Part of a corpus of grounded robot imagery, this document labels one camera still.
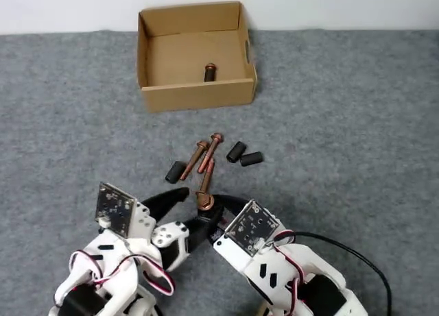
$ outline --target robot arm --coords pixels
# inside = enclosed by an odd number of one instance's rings
[[[213,248],[264,298],[271,312],[265,315],[367,316],[343,275],[288,232],[251,200]]]
[[[218,217],[156,226],[189,189],[174,189],[138,202],[101,183],[96,209],[99,234],[69,261],[69,277],[57,288],[49,316],[158,316],[155,297],[139,284],[139,270],[156,290],[172,295],[168,274],[203,240]],[[155,278],[164,278],[163,287]]]

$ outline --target black cylinder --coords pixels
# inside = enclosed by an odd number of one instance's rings
[[[238,141],[235,146],[229,151],[226,158],[230,163],[236,163],[244,154],[247,146],[245,143],[242,143],[241,141]]]
[[[241,166],[243,167],[258,164],[260,162],[263,162],[263,154],[260,151],[241,156]]]
[[[174,165],[172,165],[172,168],[167,173],[165,180],[168,181],[170,184],[175,184],[180,179],[181,175],[186,169],[186,163],[181,162],[177,160]]]
[[[217,67],[215,64],[207,64],[205,66],[205,72],[204,72],[204,81],[205,82],[213,82],[215,81],[215,72],[217,71]]]

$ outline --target bolt head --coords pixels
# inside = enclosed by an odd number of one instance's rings
[[[218,133],[218,132],[212,134],[212,135],[211,135],[211,138],[212,138],[212,140],[216,140],[216,141],[218,141],[219,143],[222,143],[222,142],[224,141],[224,137],[223,137],[223,135],[220,134],[220,133]]]
[[[204,140],[197,142],[197,146],[202,147],[204,150],[208,150],[210,145],[211,145],[210,143],[208,143],[207,141],[204,141]]]

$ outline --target gray carpet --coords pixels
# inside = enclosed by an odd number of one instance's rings
[[[388,276],[395,315],[439,310],[439,32],[254,32],[249,106],[148,114],[134,33],[0,36],[1,314],[46,315],[70,253],[97,233],[99,181],[139,198],[223,132],[213,193],[253,197],[287,227],[338,239]],[[265,162],[231,165],[237,140]],[[187,184],[195,189],[200,177]],[[167,220],[195,214],[194,198]],[[302,240],[385,315],[378,276]],[[166,315],[251,315],[260,299],[202,246],[173,273]]]

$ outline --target black cable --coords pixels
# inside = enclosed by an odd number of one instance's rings
[[[354,249],[351,249],[349,246],[346,246],[345,244],[341,244],[340,242],[334,241],[333,239],[329,239],[328,237],[314,234],[312,232],[294,232],[295,236],[303,236],[303,237],[311,237],[313,239],[320,239],[321,241],[330,243],[332,245],[338,246],[339,248],[349,252],[350,254],[353,254],[358,259],[363,261],[367,264],[370,268],[374,270],[375,273],[378,274],[380,279],[383,281],[385,289],[387,291],[387,316],[392,316],[392,290],[390,288],[389,282],[387,281],[387,278],[383,274],[381,270],[378,269],[377,266],[375,266],[371,261],[369,261],[363,254],[360,254],[359,252],[355,251]]]

